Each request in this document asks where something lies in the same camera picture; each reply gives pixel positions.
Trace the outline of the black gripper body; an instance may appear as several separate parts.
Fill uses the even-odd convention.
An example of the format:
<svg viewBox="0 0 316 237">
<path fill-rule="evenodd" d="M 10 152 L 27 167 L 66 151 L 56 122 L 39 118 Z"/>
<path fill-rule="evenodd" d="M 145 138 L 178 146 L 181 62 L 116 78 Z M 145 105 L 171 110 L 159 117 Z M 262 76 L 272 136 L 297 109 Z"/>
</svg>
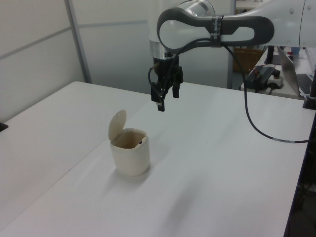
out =
<svg viewBox="0 0 316 237">
<path fill-rule="evenodd" d="M 173 87 L 183 83 L 183 71 L 179 65 L 179 56 L 169 58 L 153 58 L 153 70 L 157 75 L 157 81 L 153 81 L 155 87 Z"/>
</svg>

